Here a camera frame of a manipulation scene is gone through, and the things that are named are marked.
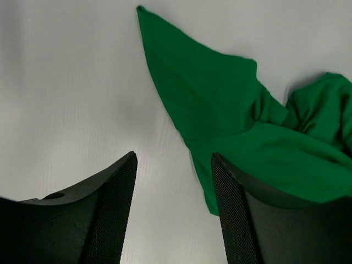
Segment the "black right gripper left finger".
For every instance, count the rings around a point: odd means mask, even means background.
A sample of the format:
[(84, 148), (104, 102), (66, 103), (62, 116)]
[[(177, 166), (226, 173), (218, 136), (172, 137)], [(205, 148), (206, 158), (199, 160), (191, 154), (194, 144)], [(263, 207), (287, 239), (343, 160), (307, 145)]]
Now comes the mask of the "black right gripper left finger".
[(1, 263), (119, 263), (137, 166), (131, 151), (43, 199), (1, 198)]

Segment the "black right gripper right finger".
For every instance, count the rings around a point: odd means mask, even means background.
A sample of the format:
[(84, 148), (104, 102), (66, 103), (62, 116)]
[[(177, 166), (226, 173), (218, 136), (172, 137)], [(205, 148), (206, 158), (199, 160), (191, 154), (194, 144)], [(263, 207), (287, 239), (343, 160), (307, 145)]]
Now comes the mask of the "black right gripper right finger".
[(281, 192), (214, 153), (211, 170), (228, 263), (351, 263), (351, 198)]

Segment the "green t shirt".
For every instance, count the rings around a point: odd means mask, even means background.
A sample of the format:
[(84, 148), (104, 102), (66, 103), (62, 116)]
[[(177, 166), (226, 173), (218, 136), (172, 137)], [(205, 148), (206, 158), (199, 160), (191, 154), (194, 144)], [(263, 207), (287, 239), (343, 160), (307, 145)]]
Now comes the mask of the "green t shirt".
[(217, 152), (264, 183), (312, 202), (351, 195), (351, 82), (324, 73), (279, 103), (253, 59), (214, 51), (143, 6), (136, 9), (148, 70), (190, 151), (208, 210)]

